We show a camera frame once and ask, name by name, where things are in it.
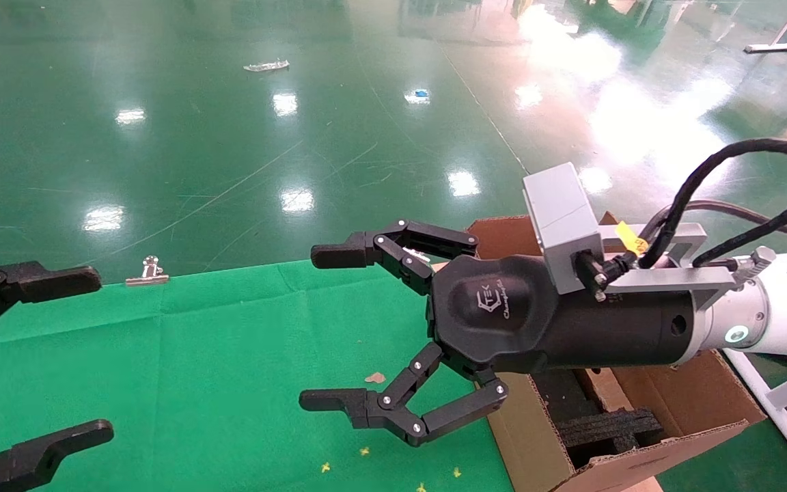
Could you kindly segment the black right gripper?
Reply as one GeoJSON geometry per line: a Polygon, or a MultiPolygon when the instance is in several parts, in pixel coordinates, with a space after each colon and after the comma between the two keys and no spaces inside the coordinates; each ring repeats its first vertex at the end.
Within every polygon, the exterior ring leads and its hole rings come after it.
{"type": "Polygon", "coordinates": [[[434,342],[383,392],[307,389],[300,408],[344,412],[355,429],[383,428],[418,448],[499,410],[509,389],[493,371],[664,366],[685,354],[694,325],[689,292],[612,294],[603,302],[588,290],[560,294],[540,256],[472,258],[478,245],[460,230],[399,220],[312,246],[318,270],[379,265],[429,295],[434,342]],[[434,274],[415,251],[452,261],[434,274]],[[418,416],[407,404],[443,361],[478,388],[418,416]]]}

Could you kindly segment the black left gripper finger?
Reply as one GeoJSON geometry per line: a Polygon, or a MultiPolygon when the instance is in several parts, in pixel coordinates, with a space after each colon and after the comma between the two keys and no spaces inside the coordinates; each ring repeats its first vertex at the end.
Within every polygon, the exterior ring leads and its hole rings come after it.
{"type": "Polygon", "coordinates": [[[66,457],[110,442],[113,425],[100,418],[29,439],[0,451],[0,491],[29,491],[48,484],[66,457]]]}
{"type": "Polygon", "coordinates": [[[101,276],[91,266],[50,271],[36,261],[0,265],[0,317],[18,303],[38,304],[100,289],[101,276]]]}

